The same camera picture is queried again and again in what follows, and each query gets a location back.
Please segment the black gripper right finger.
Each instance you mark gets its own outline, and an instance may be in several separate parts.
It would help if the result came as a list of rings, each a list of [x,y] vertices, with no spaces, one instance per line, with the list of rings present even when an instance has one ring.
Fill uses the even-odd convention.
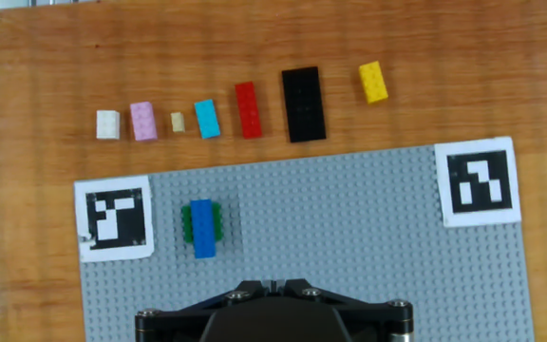
[[[414,341],[414,310],[406,299],[368,303],[311,285],[306,279],[289,279],[283,295],[324,304],[340,317],[353,341]]]

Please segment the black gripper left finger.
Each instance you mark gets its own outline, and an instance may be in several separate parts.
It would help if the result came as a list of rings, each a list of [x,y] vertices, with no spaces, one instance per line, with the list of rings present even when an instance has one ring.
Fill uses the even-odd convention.
[[[135,341],[199,341],[218,311],[273,294],[273,280],[244,280],[231,291],[178,311],[142,309],[135,315]]]

